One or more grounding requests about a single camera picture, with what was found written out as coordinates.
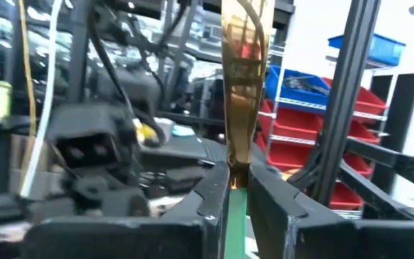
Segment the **blue storage bin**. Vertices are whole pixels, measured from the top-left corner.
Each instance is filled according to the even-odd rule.
[[[266,82],[265,82],[266,92],[267,92],[268,97],[272,101],[274,101],[276,97],[277,82],[279,81],[279,73],[280,73],[280,66],[271,65],[270,74],[266,78]],[[307,81],[311,85],[319,86],[327,90],[330,89],[327,83],[324,80],[322,80],[322,78],[315,76],[315,75],[311,75],[308,73],[301,73],[299,71],[293,71],[290,69],[285,69],[284,78],[289,78],[289,77],[296,77],[296,78],[304,77],[305,81]],[[319,94],[319,93],[313,93],[309,91],[289,88],[288,86],[285,85],[285,82],[282,85],[282,88],[280,91],[280,97],[297,100],[297,101],[304,101],[304,102],[308,102],[312,104],[327,105],[328,103],[328,96],[325,94]],[[324,110],[321,110],[321,109],[314,109],[310,107],[298,106],[298,105],[292,105],[292,104],[279,104],[279,106],[284,106],[284,107],[288,107],[291,109],[297,109],[297,110],[305,111],[305,112],[315,112],[315,113],[325,112]]]
[[[328,39],[330,47],[341,48],[343,35]],[[399,65],[400,57],[406,44],[374,34],[370,43],[369,59],[386,65]]]

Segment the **yellow cable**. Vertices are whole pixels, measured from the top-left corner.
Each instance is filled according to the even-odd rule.
[[[25,175],[28,170],[29,157],[32,153],[33,144],[35,142],[34,136],[36,136],[36,102],[35,102],[35,91],[33,89],[32,82],[32,69],[29,65],[29,46],[28,46],[28,29],[27,19],[25,16],[25,3],[24,0],[19,0],[19,11],[20,11],[20,24],[22,26],[22,40],[23,40],[23,63],[25,69],[25,78],[27,79],[27,91],[29,98],[29,138],[27,148],[25,149],[23,164],[22,164],[22,177],[20,178],[20,188],[25,179]]]

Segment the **white cable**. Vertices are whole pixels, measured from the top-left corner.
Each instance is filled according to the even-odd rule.
[[[35,183],[37,164],[40,160],[42,145],[44,144],[47,126],[49,124],[50,111],[52,110],[52,100],[54,99],[55,56],[57,54],[57,22],[62,3],[63,0],[54,0],[52,14],[50,15],[47,86],[39,129],[37,131],[36,140],[34,141],[32,154],[29,158],[27,174],[23,179],[22,188],[20,190],[20,196],[24,198],[29,198],[33,184]]]

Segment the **brass blade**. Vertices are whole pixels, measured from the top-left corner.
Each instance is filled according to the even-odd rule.
[[[231,187],[247,187],[275,0],[222,0],[226,145]]]

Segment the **white wall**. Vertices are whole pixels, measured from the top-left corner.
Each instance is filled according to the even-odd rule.
[[[285,67],[333,77],[334,66],[325,60],[328,52],[327,39],[342,35],[351,2],[347,0],[295,0],[295,15],[290,21],[289,47],[285,51]],[[402,55],[399,73],[414,73],[414,16],[408,7],[414,0],[383,0],[377,18],[375,32],[407,44]],[[375,71],[376,75],[392,74]],[[366,71],[362,86],[369,88],[372,72]],[[414,155],[414,112],[404,153]],[[403,179],[397,180],[393,196],[414,205],[414,185]]]

